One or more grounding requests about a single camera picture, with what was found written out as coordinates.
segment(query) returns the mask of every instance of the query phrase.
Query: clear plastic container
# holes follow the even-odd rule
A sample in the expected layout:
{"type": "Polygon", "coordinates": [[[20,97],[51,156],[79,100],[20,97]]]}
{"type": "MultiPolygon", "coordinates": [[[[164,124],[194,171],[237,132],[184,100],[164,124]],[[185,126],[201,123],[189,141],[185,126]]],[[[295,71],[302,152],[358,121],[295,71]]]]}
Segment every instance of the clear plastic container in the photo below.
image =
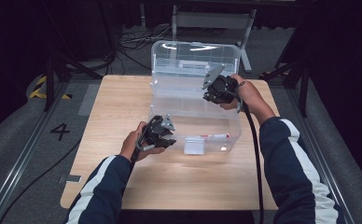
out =
{"type": "Polygon", "coordinates": [[[242,133],[236,110],[202,99],[208,70],[237,73],[240,51],[232,45],[158,41],[152,47],[152,104],[149,117],[169,114],[176,128],[172,148],[187,154],[230,151],[242,133]]]}

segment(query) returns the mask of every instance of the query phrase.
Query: sleeve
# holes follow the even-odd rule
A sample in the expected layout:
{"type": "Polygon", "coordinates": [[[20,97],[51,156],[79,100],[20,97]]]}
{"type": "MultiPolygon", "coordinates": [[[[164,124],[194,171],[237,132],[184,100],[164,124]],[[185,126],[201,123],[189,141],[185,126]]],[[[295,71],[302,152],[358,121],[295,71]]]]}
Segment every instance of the sleeve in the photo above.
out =
{"type": "Polygon", "coordinates": [[[291,121],[266,120],[260,128],[259,143],[265,176],[279,207],[274,223],[345,223],[291,121]]]}
{"type": "Polygon", "coordinates": [[[104,159],[74,199],[64,223],[117,223],[129,173],[126,158],[104,159]]]}

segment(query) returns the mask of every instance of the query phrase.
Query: black stand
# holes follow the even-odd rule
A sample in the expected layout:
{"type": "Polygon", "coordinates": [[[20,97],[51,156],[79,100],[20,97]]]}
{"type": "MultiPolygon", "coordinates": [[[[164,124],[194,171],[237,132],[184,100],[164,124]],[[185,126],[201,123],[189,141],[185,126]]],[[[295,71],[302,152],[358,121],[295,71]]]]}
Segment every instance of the black stand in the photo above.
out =
{"type": "Polygon", "coordinates": [[[261,79],[268,81],[274,77],[277,77],[284,72],[288,71],[288,76],[285,78],[283,85],[286,89],[295,89],[298,81],[301,80],[300,92],[299,92],[299,109],[304,118],[306,115],[306,100],[307,90],[309,84],[309,63],[305,61],[288,63],[271,73],[264,73],[261,79]]]}
{"type": "MultiPolygon", "coordinates": [[[[35,21],[35,28],[41,34],[42,39],[45,41],[48,51],[48,58],[46,61],[46,76],[47,76],[47,104],[44,111],[48,111],[51,105],[54,102],[54,74],[57,75],[59,81],[61,82],[69,82],[71,79],[71,73],[69,69],[66,67],[67,64],[73,65],[79,71],[87,74],[88,76],[94,79],[102,79],[103,76],[97,74],[96,72],[90,70],[88,67],[84,66],[83,64],[77,62],[76,60],[68,57],[67,55],[61,53],[56,46],[56,41],[54,40],[53,29],[48,28],[48,25],[55,25],[53,24],[54,21],[49,20],[51,16],[47,9],[46,3],[43,0],[38,1],[28,1],[25,0],[24,4],[27,8],[27,13],[30,14],[31,18],[35,21]],[[39,12],[46,12],[49,18],[44,17],[44,13],[39,12]]],[[[100,13],[103,19],[105,32],[107,35],[109,46],[112,50],[112,55],[115,53],[114,44],[112,42],[113,36],[108,28],[108,22],[106,16],[104,14],[104,7],[102,2],[98,1],[100,7],[100,13]]],[[[112,63],[114,57],[110,57],[107,59],[107,63],[112,63]]]]}

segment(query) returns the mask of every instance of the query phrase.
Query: number 4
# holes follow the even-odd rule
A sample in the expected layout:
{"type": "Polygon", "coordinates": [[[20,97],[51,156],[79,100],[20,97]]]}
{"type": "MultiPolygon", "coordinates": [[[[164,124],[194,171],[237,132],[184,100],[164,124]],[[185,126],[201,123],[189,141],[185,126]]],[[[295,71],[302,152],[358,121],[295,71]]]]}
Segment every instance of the number 4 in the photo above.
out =
{"type": "Polygon", "coordinates": [[[65,128],[67,128],[67,124],[63,123],[61,125],[59,125],[58,127],[52,129],[50,132],[51,133],[59,133],[59,140],[58,141],[62,141],[63,138],[63,134],[65,133],[70,133],[70,131],[66,131],[65,128]]]}

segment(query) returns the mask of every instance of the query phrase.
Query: white stripe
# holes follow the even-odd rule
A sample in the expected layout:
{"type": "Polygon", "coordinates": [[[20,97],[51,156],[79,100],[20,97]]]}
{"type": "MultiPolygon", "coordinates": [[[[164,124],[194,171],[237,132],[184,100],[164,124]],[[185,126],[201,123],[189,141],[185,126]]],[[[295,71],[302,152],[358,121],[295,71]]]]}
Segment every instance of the white stripe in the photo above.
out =
{"type": "Polygon", "coordinates": [[[315,200],[315,223],[336,223],[338,211],[334,209],[335,202],[327,197],[329,189],[320,182],[320,175],[309,160],[306,152],[298,144],[299,131],[287,119],[281,119],[288,126],[291,136],[288,137],[289,143],[294,148],[295,154],[303,169],[303,173],[312,182],[313,194],[315,200]]]}
{"type": "Polygon", "coordinates": [[[80,199],[70,211],[70,215],[68,215],[67,223],[78,223],[79,217],[81,216],[82,212],[85,211],[86,207],[91,201],[91,198],[93,197],[93,190],[100,184],[109,163],[111,163],[111,161],[115,158],[116,156],[108,157],[100,166],[97,174],[88,183],[86,183],[85,187],[83,187],[82,191],[80,192],[80,199]]]}

